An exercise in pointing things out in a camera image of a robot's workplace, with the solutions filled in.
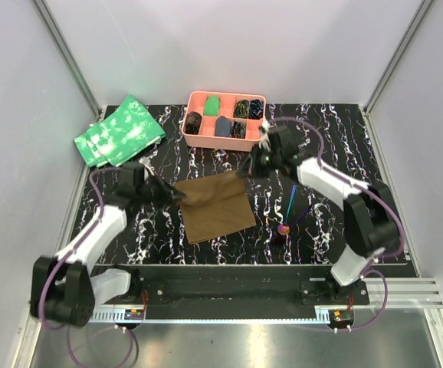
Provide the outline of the brown cloth napkin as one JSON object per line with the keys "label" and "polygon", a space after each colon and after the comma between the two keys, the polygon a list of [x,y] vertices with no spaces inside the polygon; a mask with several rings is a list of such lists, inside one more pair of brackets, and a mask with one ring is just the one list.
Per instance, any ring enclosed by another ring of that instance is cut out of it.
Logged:
{"label": "brown cloth napkin", "polygon": [[235,171],[179,181],[179,203],[188,243],[230,235],[256,225],[244,180]]}

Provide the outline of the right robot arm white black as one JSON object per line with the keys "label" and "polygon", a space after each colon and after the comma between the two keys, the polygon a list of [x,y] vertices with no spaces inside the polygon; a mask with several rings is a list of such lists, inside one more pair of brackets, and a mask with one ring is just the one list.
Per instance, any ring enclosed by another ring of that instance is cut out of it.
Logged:
{"label": "right robot arm white black", "polygon": [[261,140],[241,164],[241,177],[265,178],[272,172],[309,187],[337,205],[344,215],[346,246],[324,285],[328,301],[341,304],[351,284],[380,257],[394,257],[404,248],[405,235],[386,184],[372,185],[334,169],[320,156],[305,153],[288,126],[259,128]]}

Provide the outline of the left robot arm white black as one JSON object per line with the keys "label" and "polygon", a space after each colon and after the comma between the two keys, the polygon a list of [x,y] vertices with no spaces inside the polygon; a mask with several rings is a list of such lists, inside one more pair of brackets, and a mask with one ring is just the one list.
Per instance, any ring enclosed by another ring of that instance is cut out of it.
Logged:
{"label": "left robot arm white black", "polygon": [[116,297],[127,304],[143,298],[139,272],[119,265],[100,274],[92,270],[143,205],[162,209],[185,198],[150,166],[130,162],[111,170],[117,182],[107,196],[89,176],[99,202],[92,219],[67,246],[51,257],[39,257],[33,265],[30,314],[50,330],[84,327],[95,307]]}

